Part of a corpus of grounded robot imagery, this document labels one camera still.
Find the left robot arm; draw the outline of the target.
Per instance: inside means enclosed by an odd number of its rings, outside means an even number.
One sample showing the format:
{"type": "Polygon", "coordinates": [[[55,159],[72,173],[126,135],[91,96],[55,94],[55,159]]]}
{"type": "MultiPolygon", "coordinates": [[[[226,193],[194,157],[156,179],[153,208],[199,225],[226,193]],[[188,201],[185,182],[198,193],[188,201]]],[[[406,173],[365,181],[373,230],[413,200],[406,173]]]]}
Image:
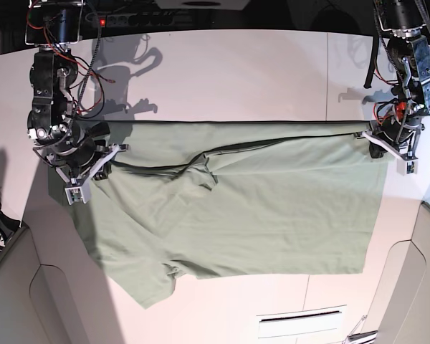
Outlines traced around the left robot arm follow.
{"type": "Polygon", "coordinates": [[[371,61],[365,88],[380,77],[377,63],[382,47],[393,67],[396,79],[387,81],[391,100],[373,105],[374,119],[363,137],[369,142],[372,158],[385,153],[413,163],[424,126],[430,116],[430,17],[424,1],[374,1],[371,61]]]}

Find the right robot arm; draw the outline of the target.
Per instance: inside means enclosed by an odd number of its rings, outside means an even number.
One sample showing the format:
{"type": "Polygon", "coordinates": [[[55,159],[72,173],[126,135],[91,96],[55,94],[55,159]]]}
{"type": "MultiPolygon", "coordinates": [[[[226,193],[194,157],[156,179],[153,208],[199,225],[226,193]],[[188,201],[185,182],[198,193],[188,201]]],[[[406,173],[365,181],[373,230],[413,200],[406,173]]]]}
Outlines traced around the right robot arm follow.
{"type": "Polygon", "coordinates": [[[25,42],[38,48],[29,71],[33,90],[27,118],[27,135],[33,151],[53,168],[67,186],[82,186],[90,179],[105,180],[113,157],[125,145],[109,145],[110,128],[98,119],[105,96],[88,108],[82,99],[90,80],[105,78],[90,62],[73,55],[70,45],[79,42],[83,9],[94,17],[98,33],[102,22],[89,1],[30,1],[25,42]]]}

